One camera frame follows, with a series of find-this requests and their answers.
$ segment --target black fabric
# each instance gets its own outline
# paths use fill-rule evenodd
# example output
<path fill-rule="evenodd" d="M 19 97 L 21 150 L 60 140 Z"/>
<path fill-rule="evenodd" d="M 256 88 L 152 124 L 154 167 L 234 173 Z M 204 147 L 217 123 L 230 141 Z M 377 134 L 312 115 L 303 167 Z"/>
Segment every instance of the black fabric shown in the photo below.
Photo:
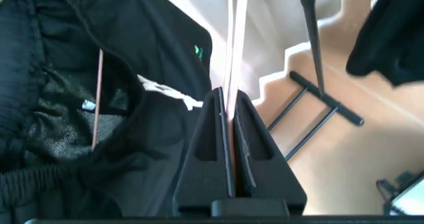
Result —
<path fill-rule="evenodd" d="M 199 109 L 136 74 L 202 100 L 207 31 L 167 0 L 4 0 L 2 20 L 0 223 L 169 215 Z M 99 48 L 101 104 L 121 119 L 102 114 L 90 152 L 93 113 L 77 106 L 95 102 Z"/>
<path fill-rule="evenodd" d="M 424 0 L 378 0 L 361 28 L 346 70 L 378 71 L 393 85 L 424 80 Z"/>

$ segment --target black metal stand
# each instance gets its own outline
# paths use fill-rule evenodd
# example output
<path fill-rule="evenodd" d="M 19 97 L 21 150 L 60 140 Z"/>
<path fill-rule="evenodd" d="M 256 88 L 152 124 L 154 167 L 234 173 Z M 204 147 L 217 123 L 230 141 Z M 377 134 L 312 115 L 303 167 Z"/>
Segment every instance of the black metal stand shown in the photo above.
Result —
<path fill-rule="evenodd" d="M 331 108 L 331 110 L 312 128 L 312 130 L 295 146 L 295 148 L 290 151 L 290 153 L 286 156 L 286 160 L 289 160 L 336 112 L 357 126 L 364 124 L 363 118 L 359 117 L 357 114 L 353 113 L 353 111 L 347 109 L 340 102 L 336 101 L 325 93 L 321 48 L 319 45 L 317 17 L 315 14 L 315 0 L 300 1 L 305 13 L 307 31 L 311 41 L 311 49 L 313 61 L 315 64 L 315 72 L 317 73 L 318 87 L 313 85 L 310 81 L 306 80 L 297 72 L 290 72 L 290 78 L 301 85 L 303 89 L 271 123 L 271 125 L 268 127 L 268 130 L 271 131 L 288 113 L 288 111 L 303 97 L 303 95 L 306 94 L 306 92 L 311 92 L 315 97 L 326 103 L 327 106 Z"/>

